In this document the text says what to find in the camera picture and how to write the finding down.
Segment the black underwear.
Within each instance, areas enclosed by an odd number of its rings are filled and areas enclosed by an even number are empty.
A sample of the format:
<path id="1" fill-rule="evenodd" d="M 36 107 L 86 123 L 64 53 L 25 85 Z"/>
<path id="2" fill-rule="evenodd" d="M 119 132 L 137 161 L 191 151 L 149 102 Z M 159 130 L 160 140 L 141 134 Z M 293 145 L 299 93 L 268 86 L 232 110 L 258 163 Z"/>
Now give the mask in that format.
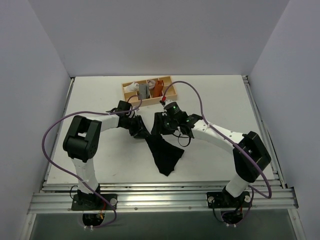
<path id="1" fill-rule="evenodd" d="M 170 144 L 161 135 L 149 135 L 145 141 L 158 171 L 168 177 L 175 170 L 177 162 L 185 151 Z"/>

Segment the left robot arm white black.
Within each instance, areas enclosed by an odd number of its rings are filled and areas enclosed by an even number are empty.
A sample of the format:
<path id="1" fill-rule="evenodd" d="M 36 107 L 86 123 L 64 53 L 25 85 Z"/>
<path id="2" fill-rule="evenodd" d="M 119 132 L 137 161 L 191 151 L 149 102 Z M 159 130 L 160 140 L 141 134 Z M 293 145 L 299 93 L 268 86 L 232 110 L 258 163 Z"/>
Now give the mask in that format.
<path id="1" fill-rule="evenodd" d="M 100 184 L 93 163 L 101 132 L 123 128 L 135 139 L 144 139 L 150 135 L 142 117 L 132 109 L 132 104 L 121 100 L 117 107 L 107 111 L 105 115 L 93 118 L 76 115 L 71 121 L 62 147 L 72 159 L 76 174 L 82 179 L 78 182 L 78 200 L 90 210 L 97 209 L 101 203 Z"/>

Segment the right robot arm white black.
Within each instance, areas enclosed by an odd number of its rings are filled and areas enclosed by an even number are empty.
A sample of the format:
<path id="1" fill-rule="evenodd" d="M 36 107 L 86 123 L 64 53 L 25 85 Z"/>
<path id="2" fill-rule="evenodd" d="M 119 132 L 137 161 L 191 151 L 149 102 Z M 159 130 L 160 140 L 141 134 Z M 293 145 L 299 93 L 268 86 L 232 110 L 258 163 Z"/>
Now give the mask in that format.
<path id="1" fill-rule="evenodd" d="M 254 132 L 240 133 L 205 121 L 204 117 L 182 111 L 177 102 L 164 105 L 163 111 L 154 114 L 153 134 L 171 135 L 178 131 L 189 139 L 203 140 L 233 155 L 235 176 L 222 193 L 223 203 L 234 206 L 244 190 L 262 175 L 271 157 L 260 136 Z"/>

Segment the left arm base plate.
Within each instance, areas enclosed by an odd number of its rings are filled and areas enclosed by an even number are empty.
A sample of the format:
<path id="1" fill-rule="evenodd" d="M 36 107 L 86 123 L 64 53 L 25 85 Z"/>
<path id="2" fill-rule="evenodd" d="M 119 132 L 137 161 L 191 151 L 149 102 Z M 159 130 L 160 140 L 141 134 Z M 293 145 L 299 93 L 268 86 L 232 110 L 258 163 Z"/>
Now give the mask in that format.
<path id="1" fill-rule="evenodd" d="M 102 196 L 110 202 L 116 209 L 118 202 L 118 195 L 113 193 L 102 194 Z M 100 197 L 93 195 L 92 199 L 79 197 L 78 194 L 73 196 L 72 211 L 99 211 L 99 210 L 112 210 L 112 207 L 106 204 Z"/>

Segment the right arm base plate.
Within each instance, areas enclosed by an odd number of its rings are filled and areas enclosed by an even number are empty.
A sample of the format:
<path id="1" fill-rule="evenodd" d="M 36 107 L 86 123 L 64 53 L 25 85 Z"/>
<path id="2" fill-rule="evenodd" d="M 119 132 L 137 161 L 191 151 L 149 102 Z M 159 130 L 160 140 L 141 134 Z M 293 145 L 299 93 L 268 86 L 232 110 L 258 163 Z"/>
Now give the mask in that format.
<path id="1" fill-rule="evenodd" d="M 238 209 L 248 208 L 251 196 L 248 191 L 244 191 L 238 197 L 231 196 L 228 192 L 207 192 L 207 205 L 211 209 Z"/>

